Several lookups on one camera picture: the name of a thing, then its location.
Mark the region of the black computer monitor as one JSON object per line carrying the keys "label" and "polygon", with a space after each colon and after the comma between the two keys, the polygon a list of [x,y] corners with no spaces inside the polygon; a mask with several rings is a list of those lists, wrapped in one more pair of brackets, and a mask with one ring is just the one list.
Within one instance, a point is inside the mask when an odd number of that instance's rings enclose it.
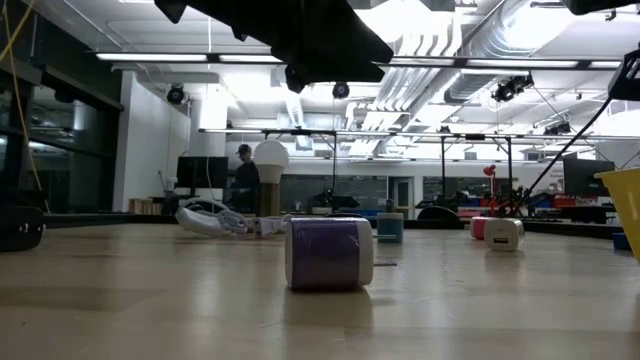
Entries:
{"label": "black computer monitor", "polygon": [[595,175],[614,170],[615,164],[610,161],[564,158],[565,194],[578,197],[608,197],[607,188]]}
{"label": "black computer monitor", "polygon": [[224,189],[227,186],[228,158],[182,156],[177,164],[177,186],[188,189]]}

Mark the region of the dark rounded case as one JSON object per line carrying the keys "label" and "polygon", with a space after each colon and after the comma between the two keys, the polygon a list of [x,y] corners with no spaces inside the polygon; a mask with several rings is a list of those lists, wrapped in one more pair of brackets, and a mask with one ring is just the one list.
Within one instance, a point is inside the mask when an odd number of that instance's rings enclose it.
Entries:
{"label": "dark rounded case", "polygon": [[31,250],[37,247],[46,229],[40,208],[0,207],[0,253]]}

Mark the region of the person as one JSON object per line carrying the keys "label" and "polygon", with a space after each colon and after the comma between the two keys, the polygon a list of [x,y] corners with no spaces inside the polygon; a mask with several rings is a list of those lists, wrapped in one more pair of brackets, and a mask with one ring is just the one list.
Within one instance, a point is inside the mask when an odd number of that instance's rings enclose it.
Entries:
{"label": "person", "polygon": [[252,160],[252,149],[248,144],[241,144],[237,155],[241,165],[236,169],[231,184],[230,204],[238,212],[254,213],[259,187],[258,169]]}

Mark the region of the white digital clock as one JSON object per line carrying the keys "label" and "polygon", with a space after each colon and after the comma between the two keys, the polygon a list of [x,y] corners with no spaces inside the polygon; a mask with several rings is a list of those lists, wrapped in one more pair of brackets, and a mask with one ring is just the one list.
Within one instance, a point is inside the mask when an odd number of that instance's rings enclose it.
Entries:
{"label": "white digital clock", "polygon": [[378,82],[393,56],[346,0],[300,0],[296,65],[308,82]]}

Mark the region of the yellow plastic basket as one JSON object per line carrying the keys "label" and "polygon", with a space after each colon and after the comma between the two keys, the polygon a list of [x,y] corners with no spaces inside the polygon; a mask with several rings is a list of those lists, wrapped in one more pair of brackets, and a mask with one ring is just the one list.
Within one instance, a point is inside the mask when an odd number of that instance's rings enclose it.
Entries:
{"label": "yellow plastic basket", "polygon": [[640,264],[640,168],[601,172],[594,177],[609,191],[631,251]]}

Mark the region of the red desk lamp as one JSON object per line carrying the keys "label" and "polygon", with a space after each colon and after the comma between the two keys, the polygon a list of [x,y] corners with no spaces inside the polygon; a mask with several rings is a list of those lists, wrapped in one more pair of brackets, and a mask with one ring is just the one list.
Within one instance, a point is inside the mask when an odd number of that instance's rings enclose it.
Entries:
{"label": "red desk lamp", "polygon": [[497,190],[496,190],[496,166],[490,165],[483,169],[483,173],[490,180],[490,196],[488,197],[489,215],[494,217],[496,214]]}

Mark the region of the black background station frame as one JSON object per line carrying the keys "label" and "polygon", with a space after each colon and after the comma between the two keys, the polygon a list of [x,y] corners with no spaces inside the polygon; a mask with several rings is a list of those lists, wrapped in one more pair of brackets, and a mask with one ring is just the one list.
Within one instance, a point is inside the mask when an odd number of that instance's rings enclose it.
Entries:
{"label": "black background station frame", "polygon": [[292,156],[291,164],[285,170],[287,174],[297,175],[328,175],[336,181],[342,176],[384,176],[394,178],[408,178],[419,184],[424,177],[440,176],[441,191],[446,191],[446,178],[470,177],[474,171],[480,171],[485,167],[494,165],[502,175],[506,175],[508,183],[514,183],[514,167],[512,158],[511,138],[505,138],[505,160],[464,160],[453,159],[446,156],[446,150],[455,140],[488,140],[490,137],[483,134],[447,134],[447,133],[427,133],[427,138],[432,138],[439,145],[439,156],[437,158],[420,157],[385,157],[365,156],[365,157],[340,157],[338,155],[338,140],[342,137],[364,137],[374,140],[393,137],[393,132],[353,132],[353,131],[331,131],[319,129],[261,129],[259,131],[269,140],[276,139],[279,135],[306,136],[324,139],[331,137],[333,140],[328,143],[333,155],[324,157],[300,157]]}

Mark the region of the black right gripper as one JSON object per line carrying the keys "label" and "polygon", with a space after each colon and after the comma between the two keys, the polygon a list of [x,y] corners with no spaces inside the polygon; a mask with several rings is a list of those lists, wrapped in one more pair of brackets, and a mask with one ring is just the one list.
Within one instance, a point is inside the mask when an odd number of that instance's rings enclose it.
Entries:
{"label": "black right gripper", "polygon": [[608,84],[608,96],[616,100],[640,100],[640,48],[623,56]]}

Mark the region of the long linear ceiling light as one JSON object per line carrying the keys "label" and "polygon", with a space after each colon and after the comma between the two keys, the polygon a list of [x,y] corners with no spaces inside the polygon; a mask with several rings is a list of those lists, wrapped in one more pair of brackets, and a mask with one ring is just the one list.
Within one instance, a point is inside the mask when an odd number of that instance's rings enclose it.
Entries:
{"label": "long linear ceiling light", "polygon": [[[217,54],[217,53],[124,53],[99,52],[97,58],[108,62],[168,63],[168,64],[233,64],[233,65],[281,65],[283,61],[266,54]],[[378,63],[381,67],[410,68],[474,68],[474,69],[531,69],[531,70],[576,70],[613,71],[619,67],[619,59],[573,59],[573,58],[469,58],[396,56],[389,63]]]}

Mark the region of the pink USB wall charger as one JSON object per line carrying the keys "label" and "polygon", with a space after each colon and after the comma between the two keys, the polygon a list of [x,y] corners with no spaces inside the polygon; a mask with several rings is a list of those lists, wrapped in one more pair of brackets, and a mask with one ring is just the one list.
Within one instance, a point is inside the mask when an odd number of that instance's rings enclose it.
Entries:
{"label": "pink USB wall charger", "polygon": [[470,221],[470,233],[475,240],[484,240],[485,227],[491,217],[477,216]]}

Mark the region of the black aluminium table frame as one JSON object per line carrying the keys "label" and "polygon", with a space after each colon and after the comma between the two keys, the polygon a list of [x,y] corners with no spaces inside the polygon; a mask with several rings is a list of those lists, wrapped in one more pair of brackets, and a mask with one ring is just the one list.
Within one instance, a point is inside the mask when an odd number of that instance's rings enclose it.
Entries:
{"label": "black aluminium table frame", "polygon": [[[178,222],[169,215],[134,215],[127,213],[114,214],[54,214],[45,215],[47,229],[89,227],[122,224],[163,224],[177,225]],[[405,220],[405,230],[462,230],[469,220]],[[623,233],[619,225],[562,223],[523,220],[524,230],[529,233],[546,233],[563,236],[588,237],[598,239],[613,238],[614,233]]]}

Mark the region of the white USB wall charger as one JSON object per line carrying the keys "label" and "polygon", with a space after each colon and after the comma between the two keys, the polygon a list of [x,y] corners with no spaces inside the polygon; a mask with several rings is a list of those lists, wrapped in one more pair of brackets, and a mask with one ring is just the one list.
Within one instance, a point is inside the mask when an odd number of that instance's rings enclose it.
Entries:
{"label": "white USB wall charger", "polygon": [[520,220],[510,218],[492,218],[486,222],[484,241],[494,251],[516,251],[524,239],[524,225]]}

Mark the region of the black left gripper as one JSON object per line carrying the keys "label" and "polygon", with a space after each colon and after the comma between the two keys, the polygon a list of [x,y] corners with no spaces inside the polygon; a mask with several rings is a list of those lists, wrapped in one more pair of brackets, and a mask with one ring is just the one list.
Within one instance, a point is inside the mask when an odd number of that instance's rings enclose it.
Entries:
{"label": "black left gripper", "polygon": [[[320,0],[154,0],[155,6],[174,24],[193,8],[232,29],[242,42],[252,37],[271,47],[271,54],[286,64],[289,90],[300,93],[317,81],[320,54],[312,36]],[[268,19],[275,15],[275,24]]]}

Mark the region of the wooden crate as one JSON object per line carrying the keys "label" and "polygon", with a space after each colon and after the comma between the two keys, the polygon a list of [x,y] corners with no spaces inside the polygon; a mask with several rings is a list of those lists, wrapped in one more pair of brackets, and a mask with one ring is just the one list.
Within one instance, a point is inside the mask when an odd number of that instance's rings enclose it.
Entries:
{"label": "wooden crate", "polygon": [[134,215],[160,215],[164,206],[162,198],[131,198],[128,212]]}

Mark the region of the white light bulb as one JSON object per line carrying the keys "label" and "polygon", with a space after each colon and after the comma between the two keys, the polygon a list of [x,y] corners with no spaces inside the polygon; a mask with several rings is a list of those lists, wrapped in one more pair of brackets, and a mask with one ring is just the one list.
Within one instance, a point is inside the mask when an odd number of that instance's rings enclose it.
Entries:
{"label": "white light bulb", "polygon": [[261,184],[279,184],[282,173],[289,165],[289,154],[278,140],[264,140],[255,148],[254,163]]}

